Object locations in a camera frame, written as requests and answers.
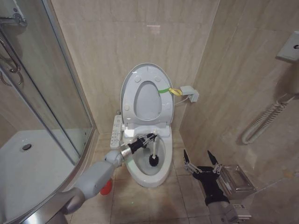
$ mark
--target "toilet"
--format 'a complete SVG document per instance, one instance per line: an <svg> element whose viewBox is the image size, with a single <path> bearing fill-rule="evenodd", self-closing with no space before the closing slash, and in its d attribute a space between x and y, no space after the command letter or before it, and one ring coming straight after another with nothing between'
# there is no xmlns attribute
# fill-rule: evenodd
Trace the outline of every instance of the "toilet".
<svg viewBox="0 0 299 224"><path fill-rule="evenodd" d="M172 84L166 73L155 64L143 63L128 73L121 89L122 142L128 144L142 134L158 134L159 164L156 167L149 163L152 142L125 161L134 180L147 188L162 184L171 167L174 98L168 91L158 92L168 88L172 88Z"/></svg>

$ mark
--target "power cord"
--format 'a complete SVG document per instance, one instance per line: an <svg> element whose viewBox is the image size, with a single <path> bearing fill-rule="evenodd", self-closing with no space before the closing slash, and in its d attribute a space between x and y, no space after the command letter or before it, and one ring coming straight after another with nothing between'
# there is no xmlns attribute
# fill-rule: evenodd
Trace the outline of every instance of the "power cord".
<svg viewBox="0 0 299 224"><path fill-rule="evenodd" d="M189 98L189 96L190 96L190 95L188 95L188 96L187 96L185 99L183 99L183 100L181 100L181 101L179 101L179 102L175 103L174 105L178 105L178 104L180 104L180 103L184 102L185 100L187 100L187 99Z"/></svg>

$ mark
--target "black toilet brush head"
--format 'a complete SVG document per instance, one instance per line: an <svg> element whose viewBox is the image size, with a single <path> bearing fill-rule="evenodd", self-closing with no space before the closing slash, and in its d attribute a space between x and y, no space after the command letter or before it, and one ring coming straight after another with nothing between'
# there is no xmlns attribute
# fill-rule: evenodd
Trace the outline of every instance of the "black toilet brush head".
<svg viewBox="0 0 299 224"><path fill-rule="evenodd" d="M159 163L159 157L156 155L155 158L153 158L153 154L151 154L149 156L149 164L152 167L155 167L156 165L158 165L158 163Z"/></svg>

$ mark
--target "tiled wall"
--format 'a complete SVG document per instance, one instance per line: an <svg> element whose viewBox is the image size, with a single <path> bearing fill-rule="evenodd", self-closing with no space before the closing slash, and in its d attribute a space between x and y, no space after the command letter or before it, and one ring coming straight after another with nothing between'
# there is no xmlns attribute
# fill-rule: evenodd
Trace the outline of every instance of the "tiled wall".
<svg viewBox="0 0 299 224"><path fill-rule="evenodd" d="M218 0L52 0L100 133L110 133L123 80L137 64L192 85ZM185 104L176 107L178 128Z"/></svg>
<svg viewBox="0 0 299 224"><path fill-rule="evenodd" d="M275 56L299 30L298 8L297 0L220 1L195 79L200 98L187 106L180 127L195 163L210 164L211 150L219 161L246 171L260 190L251 206L258 221L299 218L299 180L293 177L299 171L299 101L253 144L240 142L251 122L285 93L292 66Z"/></svg>
<svg viewBox="0 0 299 224"><path fill-rule="evenodd" d="M4 26L3 30L19 56L30 78L21 70L24 83L19 85L27 100L37 110L44 122L53 129L59 125L48 106L64 128L86 128L90 126L83 105L76 91L73 79L65 64L44 5L41 1L4 0L0 7L2 16L9 16L16 4L21 9L28 25L23 27ZM1 55L8 57L3 48ZM19 81L17 75L11 78ZM40 96L47 101L46 105ZM44 129L35 115L28 109L13 87L0 82L0 114L17 131Z"/></svg>
<svg viewBox="0 0 299 224"><path fill-rule="evenodd" d="M9 140L17 130L0 114L0 147Z"/></svg>

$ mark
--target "toilet seat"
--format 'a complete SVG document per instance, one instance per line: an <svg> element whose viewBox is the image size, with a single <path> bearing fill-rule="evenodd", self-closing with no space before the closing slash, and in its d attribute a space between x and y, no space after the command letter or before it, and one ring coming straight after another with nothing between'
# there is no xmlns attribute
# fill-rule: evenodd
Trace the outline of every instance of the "toilet seat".
<svg viewBox="0 0 299 224"><path fill-rule="evenodd" d="M170 79L155 64L135 66L127 75L121 89L121 114L127 129L139 126L166 128L173 118L174 100L169 92Z"/></svg>

